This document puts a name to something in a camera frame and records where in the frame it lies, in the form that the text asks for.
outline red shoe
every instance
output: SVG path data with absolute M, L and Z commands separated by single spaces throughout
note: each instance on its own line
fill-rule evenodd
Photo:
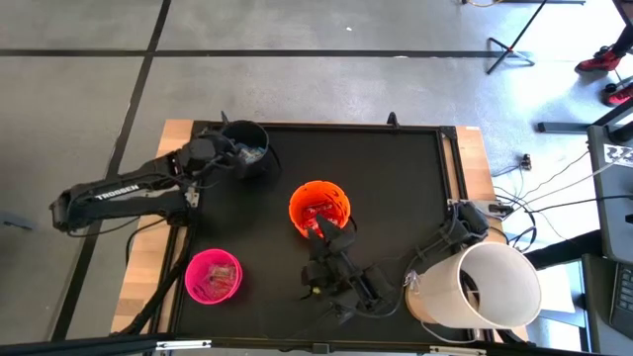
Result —
M 621 56 L 615 55 L 612 51 L 600 55 L 594 59 L 583 60 L 576 66 L 580 71 L 606 70 L 611 71 L 620 63 Z
M 604 104 L 608 106 L 618 106 L 633 97 L 633 84 L 627 85 L 624 89 L 604 97 Z

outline orange bucket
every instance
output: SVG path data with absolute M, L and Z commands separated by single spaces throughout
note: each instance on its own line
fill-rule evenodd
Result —
M 351 206 L 345 192 L 334 183 L 312 181 L 293 193 L 288 213 L 301 235 L 308 237 L 308 228 L 312 228 L 323 237 L 317 225 L 316 215 L 321 214 L 343 228 L 349 222 Z

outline black tray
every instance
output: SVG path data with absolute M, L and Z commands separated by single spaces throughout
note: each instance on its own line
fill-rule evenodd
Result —
M 196 122 L 192 134 L 219 125 Z M 189 297 L 180 281 L 170 331 L 211 338 L 215 346 L 222 340 L 224 346 L 258 348 L 337 340 L 362 342 L 359 350 L 402 350 L 405 344 L 436 342 L 404 303 L 387 318 L 355 316 L 331 326 L 321 317 L 325 303 L 299 301 L 308 291 L 300 278 L 308 251 L 289 220 L 288 202 L 308 181 L 327 180 L 340 186 L 358 225 L 350 258 L 359 267 L 378 263 L 397 285 L 410 259 L 407 251 L 437 238 L 434 233 L 446 218 L 449 187 L 439 128 L 263 127 L 281 170 L 272 163 L 269 174 L 246 182 L 222 180 L 224 173 L 214 173 L 205 184 L 221 182 L 201 193 L 200 216 L 189 234 L 189 258 L 209 248 L 227 250 L 243 268 L 241 286 L 230 300 L 204 306 Z M 432 256 L 424 264 L 449 254 Z M 468 337 L 465 330 L 433 328 L 448 338 Z

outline gray floor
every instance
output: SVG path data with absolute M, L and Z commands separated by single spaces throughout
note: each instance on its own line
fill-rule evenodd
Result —
M 5 0 L 0 48 L 143 49 L 159 7 L 159 0 Z M 159 48 L 486 50 L 489 36 L 511 42 L 535 9 L 458 0 L 178 0 Z M 484 73 L 491 59 L 157 58 L 122 172 L 153 157 L 166 119 L 216 120 L 225 110 L 259 122 L 381 124 L 395 111 L 407 125 L 481 127 L 493 171 L 532 154 L 527 190 L 582 153 L 585 141 L 535 133 L 537 122 L 589 123 L 607 112 L 597 93 L 615 74 L 580 77 L 574 60 L 614 42 L 622 27 L 610 0 L 548 5 L 519 46 L 538 64 L 509 60 L 491 76 Z M 0 57 L 1 209 L 39 225 L 0 226 L 0 344 L 48 338 L 81 241 L 50 227 L 47 205 L 72 184 L 103 176 L 139 66 L 140 58 Z M 633 74 L 633 65 L 623 68 Z M 503 179 L 509 189 L 519 177 Z M 570 223 L 570 211 L 548 218 L 572 236 L 591 227 L 590 209 L 579 213 L 585 224 Z M 108 333 L 132 229 L 99 239 L 70 337 Z

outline person's foot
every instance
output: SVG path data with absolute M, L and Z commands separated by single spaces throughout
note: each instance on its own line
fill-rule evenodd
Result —
M 604 104 L 608 106 L 618 106 L 633 97 L 633 84 L 627 85 L 624 89 L 604 97 Z
M 615 69 L 620 63 L 621 56 L 615 55 L 612 51 L 600 55 L 593 59 L 583 60 L 576 66 L 580 71 L 594 71 L 594 70 L 606 70 L 610 71 Z

